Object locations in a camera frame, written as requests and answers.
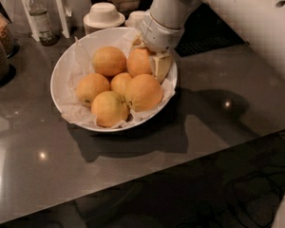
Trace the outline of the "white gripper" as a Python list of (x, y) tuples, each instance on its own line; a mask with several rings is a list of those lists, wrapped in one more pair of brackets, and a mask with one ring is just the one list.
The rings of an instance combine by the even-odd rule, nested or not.
[(151, 69), (155, 78), (162, 83), (173, 62), (172, 54), (166, 50), (173, 49), (178, 45), (184, 33), (184, 27), (163, 26), (147, 11), (139, 25), (139, 31), (141, 36), (136, 36), (131, 46), (141, 48), (145, 45), (151, 51), (157, 52), (150, 56)]

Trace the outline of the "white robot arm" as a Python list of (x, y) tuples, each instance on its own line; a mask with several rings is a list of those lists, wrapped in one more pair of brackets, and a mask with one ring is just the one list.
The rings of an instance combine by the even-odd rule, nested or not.
[[(140, 23), (142, 40), (153, 50), (180, 39), (188, 0), (153, 0)], [(208, 3), (232, 30), (285, 80), (285, 0), (194, 0)]]

